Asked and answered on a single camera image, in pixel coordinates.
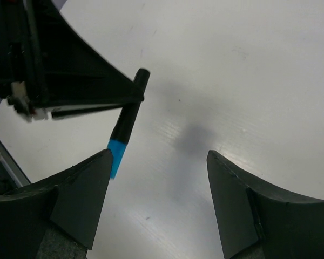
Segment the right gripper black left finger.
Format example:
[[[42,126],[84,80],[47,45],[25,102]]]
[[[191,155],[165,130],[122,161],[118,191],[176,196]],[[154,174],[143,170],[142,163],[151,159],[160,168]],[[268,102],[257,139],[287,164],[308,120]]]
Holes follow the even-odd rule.
[[[112,162],[104,149],[33,184],[0,190],[0,258],[86,258]]]

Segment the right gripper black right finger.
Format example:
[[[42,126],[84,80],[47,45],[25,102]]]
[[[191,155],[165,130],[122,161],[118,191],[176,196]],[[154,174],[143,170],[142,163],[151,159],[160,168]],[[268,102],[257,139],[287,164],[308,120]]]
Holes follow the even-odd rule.
[[[269,183],[216,151],[207,171],[225,258],[324,258],[324,200]]]

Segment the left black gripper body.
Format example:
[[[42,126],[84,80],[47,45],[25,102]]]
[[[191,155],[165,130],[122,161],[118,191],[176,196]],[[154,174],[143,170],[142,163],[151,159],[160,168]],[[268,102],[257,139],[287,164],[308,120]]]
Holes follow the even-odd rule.
[[[0,1],[0,102],[26,121],[48,118],[48,88],[32,1]]]

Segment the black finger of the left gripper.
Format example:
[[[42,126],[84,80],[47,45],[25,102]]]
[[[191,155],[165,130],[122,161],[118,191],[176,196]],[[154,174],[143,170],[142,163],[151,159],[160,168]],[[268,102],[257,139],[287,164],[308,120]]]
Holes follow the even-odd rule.
[[[138,85],[88,45],[53,1],[27,1],[34,67],[29,107],[53,118],[112,110],[144,100]]]

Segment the blue black highlighter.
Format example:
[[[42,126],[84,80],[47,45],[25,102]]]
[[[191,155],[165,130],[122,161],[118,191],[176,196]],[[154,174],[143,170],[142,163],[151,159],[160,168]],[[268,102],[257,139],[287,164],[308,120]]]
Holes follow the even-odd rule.
[[[126,95],[126,100],[121,97],[121,101],[123,103],[121,105],[121,112],[106,147],[111,151],[111,154],[113,156],[110,171],[111,179],[114,179],[116,177],[125,150],[128,146],[141,105],[140,100],[133,100],[133,90],[137,90],[138,93],[144,94],[149,78],[150,71],[144,68],[140,68],[137,71],[134,80],[129,81],[129,84],[127,86],[124,86],[123,84],[114,86],[116,92]]]

